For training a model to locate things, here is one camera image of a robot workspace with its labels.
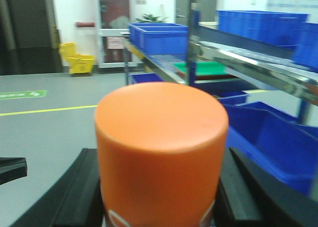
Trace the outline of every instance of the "dark doorway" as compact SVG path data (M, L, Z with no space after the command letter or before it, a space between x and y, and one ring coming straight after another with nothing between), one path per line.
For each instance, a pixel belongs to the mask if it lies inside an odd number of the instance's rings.
M54 49L53 0L5 0L16 49L7 47L0 35L0 75L62 72L58 50Z

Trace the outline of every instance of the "orange cap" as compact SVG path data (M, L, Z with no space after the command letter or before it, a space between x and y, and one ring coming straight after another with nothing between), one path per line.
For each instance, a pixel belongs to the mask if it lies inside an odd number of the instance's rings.
M189 86L141 83L105 96L95 129L113 224L199 227L211 215L227 128L223 106Z

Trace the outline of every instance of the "white logo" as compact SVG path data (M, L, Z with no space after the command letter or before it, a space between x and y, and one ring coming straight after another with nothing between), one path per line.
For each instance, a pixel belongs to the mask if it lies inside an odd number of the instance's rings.
M108 211L108 216L114 227L131 227L127 221L112 210Z
M210 226L208 221L209 219L207 219L212 211L212 208L214 206L215 201L212 202L212 204L210 205L210 207L208 208L208 210L206 211L206 213L204 213L203 217L201 218L200 221L200 227L208 227Z

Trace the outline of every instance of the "blue storage crate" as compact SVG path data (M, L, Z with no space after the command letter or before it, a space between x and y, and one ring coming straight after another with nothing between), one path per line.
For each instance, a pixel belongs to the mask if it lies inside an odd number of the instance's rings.
M139 28L140 48L148 55L185 54L187 52L188 27Z
M314 126L307 126L307 125L302 125L302 124L297 124L297 117L290 115L286 113L283 110L274 108L268 104L265 104L263 102L253 102L253 103L246 103L246 104L239 104L238 106L244 107L244 108L253 108L253 109L261 109L261 110L267 110L275 115L278 115L282 119L292 123L295 127L303 130L304 132L314 136L315 138L318 139L318 127Z
M318 73L318 24L305 23L292 60L306 66L305 70Z
M137 47L139 47L140 50L145 49L145 37L147 34L152 33L159 33L159 32L182 32L182 31L188 31L188 27L186 26L165 26L165 27L139 27L137 28L138 31L138 41L136 41Z
M301 25L308 14L272 11L218 11L219 30L266 42L272 45L295 46Z
M293 115L290 115L283 110L277 109L273 106L270 106L268 104L265 104L261 101L253 102L253 103L245 103L245 104L239 104L238 106L245 107L245 108L254 108L254 109L262 109L272 112L275 115L278 115L279 117L283 118L284 120L288 122L295 123L297 121L297 118Z
M236 147L264 170L307 195L318 163L318 139L269 111L225 105L227 147Z
M185 27L176 23L129 23L130 41L140 48L140 30L141 27Z
M136 74L130 76L132 84L163 81L156 73Z
M249 94L245 93L244 91L222 92L214 94L220 97L218 98L218 101L221 104L231 105L246 103L246 99L249 96Z
M307 125L302 125L302 124L294 124L297 128L305 131L306 133L312 135L316 139L318 139L318 127L314 126L307 126Z

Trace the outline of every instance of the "yellow mop bucket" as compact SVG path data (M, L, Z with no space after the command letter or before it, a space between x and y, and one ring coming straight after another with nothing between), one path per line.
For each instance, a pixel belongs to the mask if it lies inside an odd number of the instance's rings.
M61 57L70 64L70 74L91 72L95 57L77 54L75 42L60 44L59 52Z
M95 57L91 55L75 55L67 57L66 61L70 64L70 74L90 73L94 65Z

